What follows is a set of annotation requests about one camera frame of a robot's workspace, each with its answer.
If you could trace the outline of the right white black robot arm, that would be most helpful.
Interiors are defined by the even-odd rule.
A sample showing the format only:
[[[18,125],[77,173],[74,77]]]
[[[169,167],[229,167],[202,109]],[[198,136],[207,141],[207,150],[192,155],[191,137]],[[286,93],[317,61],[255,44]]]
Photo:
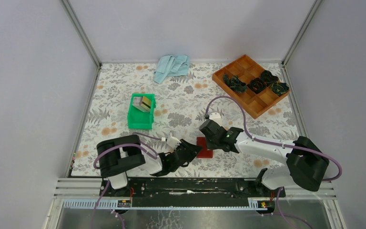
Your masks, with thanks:
[[[209,149],[253,154],[282,164],[281,167],[259,173],[254,190],[262,197],[290,185],[316,192],[329,165],[328,159],[313,154],[310,148],[301,147],[302,143],[310,142],[306,137],[299,137],[294,142],[283,142],[252,135],[237,127],[226,130],[211,119],[206,120],[199,130],[204,134]]]

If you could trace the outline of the red leather card holder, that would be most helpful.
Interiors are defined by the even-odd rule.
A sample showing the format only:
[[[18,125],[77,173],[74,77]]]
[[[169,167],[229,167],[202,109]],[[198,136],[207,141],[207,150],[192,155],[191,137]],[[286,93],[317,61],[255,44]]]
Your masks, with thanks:
[[[197,137],[196,144],[198,146],[202,147],[201,151],[196,156],[197,158],[200,158],[200,159],[211,159],[211,158],[213,158],[213,155],[214,155],[213,150],[207,148],[205,137]]]

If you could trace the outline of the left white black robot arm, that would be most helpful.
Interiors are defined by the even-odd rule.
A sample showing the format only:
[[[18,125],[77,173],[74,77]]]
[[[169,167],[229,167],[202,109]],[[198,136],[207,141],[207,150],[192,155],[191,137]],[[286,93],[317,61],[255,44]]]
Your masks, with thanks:
[[[110,182],[110,189],[117,196],[128,192],[127,171],[139,167],[150,176],[163,177],[180,167],[187,167],[203,149],[170,134],[168,137],[149,138],[165,142],[172,152],[158,153],[140,140],[145,134],[134,132],[132,135],[105,140],[97,144],[98,156],[93,167],[100,171],[102,178]]]

